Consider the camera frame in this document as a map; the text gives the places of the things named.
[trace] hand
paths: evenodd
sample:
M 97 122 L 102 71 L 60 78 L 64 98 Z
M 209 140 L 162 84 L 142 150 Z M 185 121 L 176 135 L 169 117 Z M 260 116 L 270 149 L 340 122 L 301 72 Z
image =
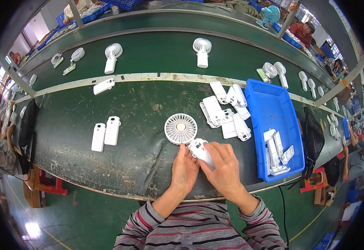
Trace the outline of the hand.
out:
M 172 165 L 171 188 L 177 189 L 184 197 L 191 191 L 199 173 L 199 163 L 184 144 L 179 147 Z
M 203 160 L 198 160 L 201 169 L 218 192 L 226 199 L 236 203 L 242 197 L 242 193 L 246 194 L 247 191 L 243 184 L 240 183 L 239 161 L 233 152 L 232 146 L 217 142 L 205 142 L 204 147 L 208 150 L 214 161 L 215 171 L 212 171 Z
M 347 157 L 349 155 L 349 148 L 346 145 L 343 146 L 343 152 L 344 152 L 344 156 Z

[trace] woman in red shirt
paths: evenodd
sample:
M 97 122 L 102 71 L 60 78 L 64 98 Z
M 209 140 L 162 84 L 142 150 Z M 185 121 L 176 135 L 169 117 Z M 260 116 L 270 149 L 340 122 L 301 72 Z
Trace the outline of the woman in red shirt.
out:
M 307 22 L 305 24 L 295 23 L 290 26 L 290 32 L 297 38 L 300 39 L 301 45 L 309 48 L 311 43 L 312 35 L 315 32 L 315 27 L 312 23 Z

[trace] black cable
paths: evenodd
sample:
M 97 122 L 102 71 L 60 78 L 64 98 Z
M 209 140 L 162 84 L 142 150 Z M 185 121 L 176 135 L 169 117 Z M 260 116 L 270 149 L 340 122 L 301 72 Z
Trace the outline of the black cable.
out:
M 287 235 L 287 229 L 286 229 L 286 206 L 284 204 L 284 196 L 283 196 L 282 188 L 281 188 L 281 186 L 278 186 L 278 187 L 279 187 L 279 191 L 281 192 L 282 200 L 283 200 L 283 227 L 284 227 L 284 233 L 286 234 L 287 247 L 289 247 L 289 236 Z

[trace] gray shirt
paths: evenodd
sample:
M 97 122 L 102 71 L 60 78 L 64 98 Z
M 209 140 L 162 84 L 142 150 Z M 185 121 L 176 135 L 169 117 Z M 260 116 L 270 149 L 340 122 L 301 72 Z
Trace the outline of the gray shirt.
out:
M 340 158 L 340 175 L 335 186 L 352 181 L 361 176 L 361 174 L 364 172 L 364 155 L 362 154 L 362 148 L 358 144 L 355 145 L 355 151 L 349 154 L 347 165 L 349 169 L 349 179 L 343 180 L 344 157 Z

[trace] person's left hand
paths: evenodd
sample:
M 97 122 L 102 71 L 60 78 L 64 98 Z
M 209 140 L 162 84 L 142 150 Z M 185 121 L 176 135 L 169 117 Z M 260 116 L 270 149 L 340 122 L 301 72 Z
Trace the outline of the person's left hand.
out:
M 172 165 L 171 187 L 179 189 L 186 196 L 193 188 L 199 173 L 199 163 L 190 150 L 181 144 Z

